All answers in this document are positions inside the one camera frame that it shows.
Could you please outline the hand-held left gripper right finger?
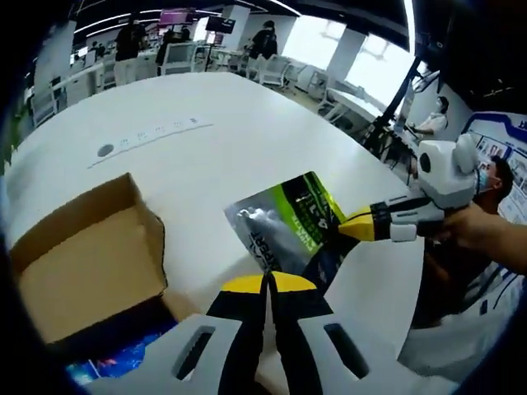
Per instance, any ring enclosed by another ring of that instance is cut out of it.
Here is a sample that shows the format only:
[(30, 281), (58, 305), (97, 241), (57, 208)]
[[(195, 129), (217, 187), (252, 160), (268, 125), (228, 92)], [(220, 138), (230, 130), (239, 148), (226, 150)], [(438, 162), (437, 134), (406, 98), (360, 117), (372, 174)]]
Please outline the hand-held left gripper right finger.
[(428, 382), (390, 344), (336, 314), (304, 277), (267, 276), (277, 352), (292, 394), (424, 394)]

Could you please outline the person's right hand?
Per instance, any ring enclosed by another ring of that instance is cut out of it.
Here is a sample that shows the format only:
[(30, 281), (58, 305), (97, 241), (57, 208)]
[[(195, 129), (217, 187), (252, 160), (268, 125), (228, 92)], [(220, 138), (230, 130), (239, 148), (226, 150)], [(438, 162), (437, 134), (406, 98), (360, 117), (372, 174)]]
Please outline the person's right hand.
[(436, 235), (437, 240), (452, 239), (468, 249), (477, 249), (484, 235), (484, 223), (487, 213), (477, 204), (453, 211), (448, 214)]

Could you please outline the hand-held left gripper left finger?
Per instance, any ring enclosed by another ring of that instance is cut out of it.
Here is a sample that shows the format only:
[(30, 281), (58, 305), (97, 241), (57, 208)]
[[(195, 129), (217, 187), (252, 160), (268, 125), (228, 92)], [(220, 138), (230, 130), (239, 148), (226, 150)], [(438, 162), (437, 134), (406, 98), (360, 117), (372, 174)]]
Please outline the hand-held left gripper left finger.
[(250, 394), (263, 350), (268, 279), (228, 281), (205, 314), (193, 314), (147, 346), (143, 362), (89, 394)]

